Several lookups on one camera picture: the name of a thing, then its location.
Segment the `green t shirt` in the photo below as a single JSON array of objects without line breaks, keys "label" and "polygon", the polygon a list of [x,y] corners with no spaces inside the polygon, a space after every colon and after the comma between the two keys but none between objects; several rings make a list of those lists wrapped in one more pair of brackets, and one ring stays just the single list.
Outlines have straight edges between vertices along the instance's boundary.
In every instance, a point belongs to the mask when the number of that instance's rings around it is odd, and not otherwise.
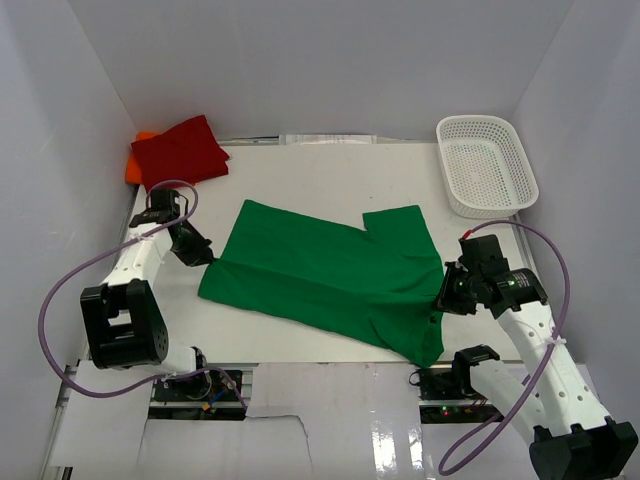
[{"label": "green t shirt", "polygon": [[444,351],[432,307],[443,262],[419,206],[368,212],[362,228],[247,200],[200,298],[393,351],[419,367]]}]

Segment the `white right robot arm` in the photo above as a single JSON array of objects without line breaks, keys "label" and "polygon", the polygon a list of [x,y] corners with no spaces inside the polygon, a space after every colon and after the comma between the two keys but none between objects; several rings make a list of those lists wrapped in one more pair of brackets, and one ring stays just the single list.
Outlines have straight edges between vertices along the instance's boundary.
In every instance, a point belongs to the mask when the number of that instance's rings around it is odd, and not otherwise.
[{"label": "white right robot arm", "polygon": [[593,393],[554,319],[542,284],[528,268],[513,270],[494,235],[459,241],[460,257],[446,265],[435,309],[473,315],[490,311],[516,347],[528,380],[514,377],[487,345],[455,353],[457,388],[485,397],[528,447],[540,479],[617,477],[639,445],[628,422],[615,421]]}]

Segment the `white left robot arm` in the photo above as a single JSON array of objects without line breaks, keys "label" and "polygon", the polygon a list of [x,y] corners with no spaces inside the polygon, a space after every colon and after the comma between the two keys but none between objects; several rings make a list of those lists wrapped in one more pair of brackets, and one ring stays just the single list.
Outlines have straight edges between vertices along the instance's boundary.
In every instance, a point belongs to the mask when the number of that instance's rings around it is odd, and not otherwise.
[{"label": "white left robot arm", "polygon": [[204,366],[196,347],[169,337],[153,284],[169,253],[187,267],[214,262],[211,241],[184,214],[180,193],[150,192],[148,206],[129,223],[129,240],[103,282],[83,290],[80,307],[94,365],[99,369],[143,369],[156,374],[190,374]]}]

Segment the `folded orange t shirt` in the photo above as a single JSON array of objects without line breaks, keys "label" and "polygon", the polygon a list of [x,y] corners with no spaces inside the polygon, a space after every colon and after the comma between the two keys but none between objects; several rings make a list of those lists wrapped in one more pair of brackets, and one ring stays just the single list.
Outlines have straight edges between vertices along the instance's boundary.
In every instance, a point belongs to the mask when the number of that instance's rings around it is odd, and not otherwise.
[{"label": "folded orange t shirt", "polygon": [[[153,132],[139,132],[135,137],[135,142],[149,140],[156,136]],[[130,153],[125,169],[125,182],[130,185],[142,184],[142,172],[139,163],[133,152]]]}]

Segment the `folded red t shirt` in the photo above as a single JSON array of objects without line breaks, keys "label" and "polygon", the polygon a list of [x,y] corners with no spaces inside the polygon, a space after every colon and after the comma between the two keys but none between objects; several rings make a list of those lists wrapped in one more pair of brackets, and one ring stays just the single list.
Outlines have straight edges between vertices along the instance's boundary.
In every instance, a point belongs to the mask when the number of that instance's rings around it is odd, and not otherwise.
[{"label": "folded red t shirt", "polygon": [[134,140],[131,152],[146,190],[163,181],[195,185],[229,173],[230,155],[220,147],[205,115],[185,120],[149,140]]}]

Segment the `white perforated plastic basket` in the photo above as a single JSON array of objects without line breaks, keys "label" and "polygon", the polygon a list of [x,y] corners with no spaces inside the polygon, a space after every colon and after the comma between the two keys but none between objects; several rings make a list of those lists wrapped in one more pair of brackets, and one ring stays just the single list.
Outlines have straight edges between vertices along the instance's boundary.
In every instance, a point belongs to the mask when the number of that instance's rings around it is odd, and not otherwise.
[{"label": "white perforated plastic basket", "polygon": [[515,128],[490,115],[456,115],[436,126],[445,191],[458,215],[511,217],[534,205],[539,188]]}]

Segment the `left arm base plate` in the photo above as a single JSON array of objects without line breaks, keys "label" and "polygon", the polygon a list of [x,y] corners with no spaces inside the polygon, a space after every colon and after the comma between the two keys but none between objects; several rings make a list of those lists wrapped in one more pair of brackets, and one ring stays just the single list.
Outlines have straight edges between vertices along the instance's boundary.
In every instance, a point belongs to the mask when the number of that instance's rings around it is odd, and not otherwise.
[{"label": "left arm base plate", "polygon": [[200,381],[156,381],[148,409],[150,420],[242,421],[245,408],[234,389],[248,404],[253,374],[251,370],[227,369],[229,378],[217,371]]}]

